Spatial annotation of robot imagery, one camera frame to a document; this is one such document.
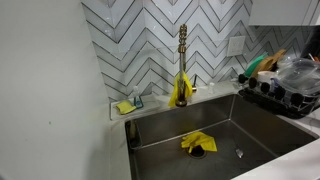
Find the gold spring kitchen faucet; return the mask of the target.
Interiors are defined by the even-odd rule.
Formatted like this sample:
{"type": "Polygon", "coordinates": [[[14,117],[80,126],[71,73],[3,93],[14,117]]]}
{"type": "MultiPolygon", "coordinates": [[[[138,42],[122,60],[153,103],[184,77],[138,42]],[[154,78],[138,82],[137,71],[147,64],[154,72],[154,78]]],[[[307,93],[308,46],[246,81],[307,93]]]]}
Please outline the gold spring kitchen faucet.
{"type": "MultiPolygon", "coordinates": [[[[182,74],[186,70],[186,39],[187,39],[187,25],[182,24],[179,28],[179,46],[178,46],[178,52],[180,57],[180,62],[179,62],[180,74],[182,74]]],[[[184,81],[182,77],[180,79],[179,87],[180,87],[179,94],[182,95],[184,92],[184,81]]]]}

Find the clear soap dispenser bottle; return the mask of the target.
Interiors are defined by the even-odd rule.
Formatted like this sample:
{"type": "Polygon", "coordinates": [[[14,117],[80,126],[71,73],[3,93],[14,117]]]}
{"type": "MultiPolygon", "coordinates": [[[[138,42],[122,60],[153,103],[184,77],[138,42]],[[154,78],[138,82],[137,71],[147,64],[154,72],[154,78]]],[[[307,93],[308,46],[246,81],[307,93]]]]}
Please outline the clear soap dispenser bottle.
{"type": "Polygon", "coordinates": [[[134,95],[134,105],[140,109],[143,107],[143,102],[140,97],[139,88],[137,86],[133,87],[133,95],[134,95]]]}

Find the yellow sponge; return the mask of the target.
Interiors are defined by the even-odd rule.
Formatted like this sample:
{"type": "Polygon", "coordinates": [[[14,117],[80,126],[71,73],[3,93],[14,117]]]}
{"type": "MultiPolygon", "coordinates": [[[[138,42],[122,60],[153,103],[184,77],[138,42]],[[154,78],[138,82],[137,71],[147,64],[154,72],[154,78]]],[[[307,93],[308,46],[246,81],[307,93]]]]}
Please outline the yellow sponge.
{"type": "Polygon", "coordinates": [[[130,101],[122,101],[116,105],[121,115],[128,114],[136,109],[130,101]]]}

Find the small white bottle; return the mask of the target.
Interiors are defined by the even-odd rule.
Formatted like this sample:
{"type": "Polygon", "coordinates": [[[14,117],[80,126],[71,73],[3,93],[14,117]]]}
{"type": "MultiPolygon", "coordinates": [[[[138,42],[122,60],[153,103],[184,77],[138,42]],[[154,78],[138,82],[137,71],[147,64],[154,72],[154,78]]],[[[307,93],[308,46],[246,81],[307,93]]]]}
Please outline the small white bottle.
{"type": "Polygon", "coordinates": [[[213,83],[213,82],[209,83],[209,85],[208,85],[208,93],[209,94],[213,94],[214,93],[214,85],[215,85],[215,83],[213,83]]]}

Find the sink drain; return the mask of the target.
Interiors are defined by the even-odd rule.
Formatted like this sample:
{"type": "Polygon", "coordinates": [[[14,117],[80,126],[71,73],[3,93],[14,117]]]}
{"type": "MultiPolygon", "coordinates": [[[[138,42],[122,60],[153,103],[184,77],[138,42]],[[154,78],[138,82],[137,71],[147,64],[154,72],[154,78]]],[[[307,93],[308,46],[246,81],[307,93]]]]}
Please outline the sink drain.
{"type": "Polygon", "coordinates": [[[203,159],[207,155],[207,152],[203,150],[201,146],[196,146],[193,149],[186,148],[185,151],[191,158],[194,159],[203,159]]]}

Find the stainless steel sink basin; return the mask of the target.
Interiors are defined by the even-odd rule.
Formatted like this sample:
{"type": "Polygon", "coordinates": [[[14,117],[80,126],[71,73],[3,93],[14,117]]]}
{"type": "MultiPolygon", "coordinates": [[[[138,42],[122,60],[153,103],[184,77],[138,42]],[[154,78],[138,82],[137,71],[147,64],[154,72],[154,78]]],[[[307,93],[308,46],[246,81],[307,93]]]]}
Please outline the stainless steel sink basin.
{"type": "Polygon", "coordinates": [[[232,94],[125,123],[133,180],[231,180],[318,139],[232,94]]]}

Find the wooden cutting board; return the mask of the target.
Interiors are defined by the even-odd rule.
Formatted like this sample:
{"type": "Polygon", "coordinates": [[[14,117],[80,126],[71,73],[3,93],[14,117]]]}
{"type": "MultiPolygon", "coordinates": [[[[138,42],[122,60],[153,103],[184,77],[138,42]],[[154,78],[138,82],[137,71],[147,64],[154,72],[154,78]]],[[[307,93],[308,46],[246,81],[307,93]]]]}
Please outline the wooden cutting board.
{"type": "Polygon", "coordinates": [[[286,53],[285,49],[280,49],[277,53],[272,56],[268,56],[264,58],[255,68],[253,73],[251,74],[252,77],[256,78],[260,71],[270,71],[273,65],[281,59],[286,53]]]}

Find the white upper cabinet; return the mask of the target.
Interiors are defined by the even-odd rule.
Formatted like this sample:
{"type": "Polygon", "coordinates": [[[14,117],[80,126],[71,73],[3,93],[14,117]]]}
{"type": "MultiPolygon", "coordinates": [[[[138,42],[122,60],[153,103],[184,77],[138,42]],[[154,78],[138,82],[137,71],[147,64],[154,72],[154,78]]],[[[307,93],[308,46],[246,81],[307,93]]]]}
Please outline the white upper cabinet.
{"type": "Polygon", "coordinates": [[[252,0],[252,26],[317,26],[320,0],[252,0]]]}

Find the black dish drying rack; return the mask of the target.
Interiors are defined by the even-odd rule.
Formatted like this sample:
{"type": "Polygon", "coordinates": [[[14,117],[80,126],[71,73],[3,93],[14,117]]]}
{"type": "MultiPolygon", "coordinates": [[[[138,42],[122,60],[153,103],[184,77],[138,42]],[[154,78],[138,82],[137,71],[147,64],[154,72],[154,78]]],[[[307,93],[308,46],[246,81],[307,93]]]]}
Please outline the black dish drying rack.
{"type": "Polygon", "coordinates": [[[273,114],[291,119],[300,119],[319,108],[319,95],[292,93],[284,87],[267,82],[259,82],[254,77],[238,76],[241,86],[239,94],[243,99],[257,104],[273,114]]]}

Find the clear plastic container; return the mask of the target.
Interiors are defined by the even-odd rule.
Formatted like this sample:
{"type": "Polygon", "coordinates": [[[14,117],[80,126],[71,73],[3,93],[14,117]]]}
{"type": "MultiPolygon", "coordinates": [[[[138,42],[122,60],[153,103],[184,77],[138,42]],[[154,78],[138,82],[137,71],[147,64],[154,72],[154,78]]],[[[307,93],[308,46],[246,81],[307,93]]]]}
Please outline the clear plastic container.
{"type": "Polygon", "coordinates": [[[302,95],[319,93],[320,63],[305,58],[293,59],[275,71],[271,83],[292,93],[302,95]]]}

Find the white wall outlet plate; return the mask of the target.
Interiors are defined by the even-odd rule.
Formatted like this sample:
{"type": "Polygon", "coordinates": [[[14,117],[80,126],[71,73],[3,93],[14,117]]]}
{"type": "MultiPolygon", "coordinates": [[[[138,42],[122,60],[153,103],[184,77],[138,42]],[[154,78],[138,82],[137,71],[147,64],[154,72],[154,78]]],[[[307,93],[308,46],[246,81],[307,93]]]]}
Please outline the white wall outlet plate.
{"type": "Polygon", "coordinates": [[[243,53],[243,47],[245,43],[245,36],[234,36],[229,38],[229,44],[227,49],[227,56],[237,56],[243,53]]]}

